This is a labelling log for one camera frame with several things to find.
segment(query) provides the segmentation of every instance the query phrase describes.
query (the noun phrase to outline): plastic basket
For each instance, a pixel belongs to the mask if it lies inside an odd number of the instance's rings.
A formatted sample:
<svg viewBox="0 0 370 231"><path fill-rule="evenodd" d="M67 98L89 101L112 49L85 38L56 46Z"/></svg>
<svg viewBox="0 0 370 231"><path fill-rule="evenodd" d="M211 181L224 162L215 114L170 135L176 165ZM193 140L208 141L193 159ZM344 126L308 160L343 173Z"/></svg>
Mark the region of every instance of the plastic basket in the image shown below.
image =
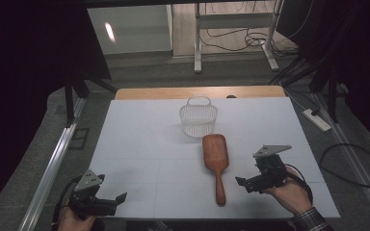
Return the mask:
<svg viewBox="0 0 370 231"><path fill-rule="evenodd" d="M207 104L191 104L191 100L196 102L197 98L202 102L207 99ZM213 133L215 129L216 116L218 109L212 105L211 100L206 96L194 96L179 110L182 123L182 131L192 138L202 138Z"/></svg>

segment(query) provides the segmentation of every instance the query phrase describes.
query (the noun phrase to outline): hand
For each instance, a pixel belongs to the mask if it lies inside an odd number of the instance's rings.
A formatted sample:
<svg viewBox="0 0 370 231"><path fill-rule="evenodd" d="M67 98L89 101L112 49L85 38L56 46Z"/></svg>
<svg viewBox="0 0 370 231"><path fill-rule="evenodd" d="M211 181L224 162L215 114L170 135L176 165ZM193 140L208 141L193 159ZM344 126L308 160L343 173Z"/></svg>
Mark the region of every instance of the hand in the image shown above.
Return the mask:
<svg viewBox="0 0 370 231"><path fill-rule="evenodd" d="M80 219L73 211L66 207L58 231L90 231L95 221L95 216L88 216L86 219Z"/></svg>
<svg viewBox="0 0 370 231"><path fill-rule="evenodd" d="M297 172L292 168L286 167L286 169L288 172L298 176ZM301 214L312 208L305 189L291 178L287 178L283 186L269 188L263 192L272 195L284 209L293 215Z"/></svg>

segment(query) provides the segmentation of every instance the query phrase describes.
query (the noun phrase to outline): gray floor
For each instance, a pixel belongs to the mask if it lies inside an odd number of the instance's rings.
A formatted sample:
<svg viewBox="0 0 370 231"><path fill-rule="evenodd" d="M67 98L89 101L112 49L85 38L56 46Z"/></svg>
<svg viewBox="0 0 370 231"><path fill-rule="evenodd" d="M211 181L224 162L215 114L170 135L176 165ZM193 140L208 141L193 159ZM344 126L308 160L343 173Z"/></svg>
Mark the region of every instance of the gray floor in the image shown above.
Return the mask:
<svg viewBox="0 0 370 231"><path fill-rule="evenodd" d="M293 57L277 58L285 67ZM192 86L247 86L263 85L275 76L263 54L205 56L201 74L193 72L192 58L156 56L108 57L113 80L107 81L117 88L192 87ZM310 78L291 86L308 94ZM83 173L90 165L96 142L106 116L108 105L114 95L88 82L91 94L86 101L77 129L89 129L87 141L72 141L57 174L54 186L46 200L35 230L50 230L54 205L66 183ZM305 97L292 93L305 107L313 107ZM66 124L64 91L53 92L47 101L48 109L43 122L29 149L16 169L8 185L0 194L0 230L17 230L44 173L46 165ZM322 133L302 115L302 108L295 104L298 118L314 153L319 160L323 151L336 143L331 132ZM370 150L370 134L353 116L345 104L345 98L337 100L339 126L350 143ZM370 173L370 158L359 153ZM339 149L325 160L325 167L355 179ZM323 172L331 195L342 218L329 220L338 231L370 230L370 202L363 188L344 183ZM106 230L125 230L124 220L105 219Z"/></svg>

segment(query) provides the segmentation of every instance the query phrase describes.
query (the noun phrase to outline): power strip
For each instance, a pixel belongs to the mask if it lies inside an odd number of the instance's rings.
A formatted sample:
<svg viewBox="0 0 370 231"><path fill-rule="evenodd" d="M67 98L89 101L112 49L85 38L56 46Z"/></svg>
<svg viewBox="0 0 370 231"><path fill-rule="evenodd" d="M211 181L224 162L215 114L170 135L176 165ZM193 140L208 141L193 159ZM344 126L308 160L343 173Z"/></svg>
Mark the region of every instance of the power strip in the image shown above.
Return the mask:
<svg viewBox="0 0 370 231"><path fill-rule="evenodd" d="M319 116L312 115L311 109L307 109L303 112L305 117L307 117L311 122L313 122L318 128L320 128L321 131L326 132L331 129L331 127Z"/></svg>

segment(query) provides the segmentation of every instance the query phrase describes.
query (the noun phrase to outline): sleeve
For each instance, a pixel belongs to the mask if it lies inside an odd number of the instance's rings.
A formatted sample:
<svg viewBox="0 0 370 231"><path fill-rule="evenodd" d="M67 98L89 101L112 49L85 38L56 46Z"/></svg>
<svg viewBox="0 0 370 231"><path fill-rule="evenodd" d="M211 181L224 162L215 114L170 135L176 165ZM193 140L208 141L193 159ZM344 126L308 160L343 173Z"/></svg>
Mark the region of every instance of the sleeve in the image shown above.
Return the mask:
<svg viewBox="0 0 370 231"><path fill-rule="evenodd" d="M293 223L297 230L333 231L331 226L314 207L302 214L295 215L293 217Z"/></svg>

